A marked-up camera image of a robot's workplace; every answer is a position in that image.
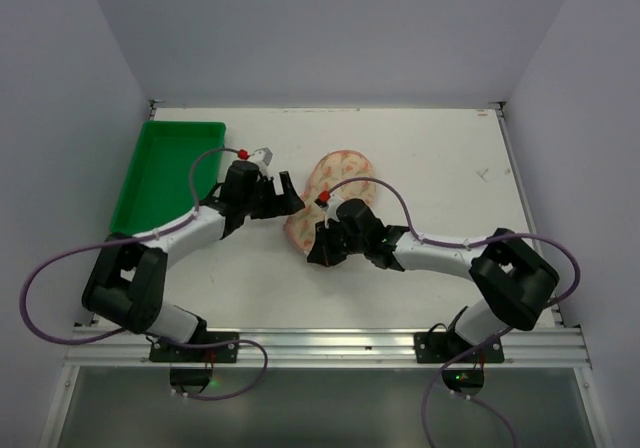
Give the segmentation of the floral laundry bag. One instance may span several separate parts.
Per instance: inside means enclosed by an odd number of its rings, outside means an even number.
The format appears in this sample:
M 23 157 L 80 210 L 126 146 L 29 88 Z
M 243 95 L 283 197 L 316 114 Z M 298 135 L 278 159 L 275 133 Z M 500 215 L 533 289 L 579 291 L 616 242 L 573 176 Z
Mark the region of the floral laundry bag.
M 362 153 L 338 150 L 318 161 L 309 175 L 300 198 L 305 207 L 287 218 L 285 233 L 293 246 L 307 255 L 315 241 L 315 225 L 324 219 L 323 211 L 314 203 L 317 196 L 339 182 L 354 177 L 373 177 L 374 168 Z

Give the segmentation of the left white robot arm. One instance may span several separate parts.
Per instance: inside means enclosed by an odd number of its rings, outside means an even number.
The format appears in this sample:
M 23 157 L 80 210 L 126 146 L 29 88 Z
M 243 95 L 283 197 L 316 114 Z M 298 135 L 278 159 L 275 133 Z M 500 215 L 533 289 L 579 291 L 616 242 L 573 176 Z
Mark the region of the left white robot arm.
M 164 301 L 170 267 L 221 241 L 246 219 L 272 219 L 304 208 L 290 174 L 279 173 L 282 191 L 258 163 L 235 161 L 223 182 L 196 207 L 160 228 L 135 237 L 111 234 L 100 249 L 82 294 L 82 305 L 134 334 L 194 344 L 206 330 L 199 316 Z

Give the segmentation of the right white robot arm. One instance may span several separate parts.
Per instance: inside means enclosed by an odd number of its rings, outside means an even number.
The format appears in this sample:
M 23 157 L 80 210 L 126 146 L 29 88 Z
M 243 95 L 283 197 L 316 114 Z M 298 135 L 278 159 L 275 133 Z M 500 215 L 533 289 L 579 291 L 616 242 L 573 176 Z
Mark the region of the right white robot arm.
M 500 228 L 500 240 L 476 248 L 440 241 L 422 243 L 405 226 L 385 225 L 364 201 L 351 199 L 326 207 L 315 225 L 309 263 L 332 267 L 362 255 L 380 269 L 430 271 L 473 282 L 481 300 L 464 307 L 444 333 L 428 335 L 431 352 L 447 359 L 507 328 L 532 330 L 555 290 L 559 275 L 526 242 Z

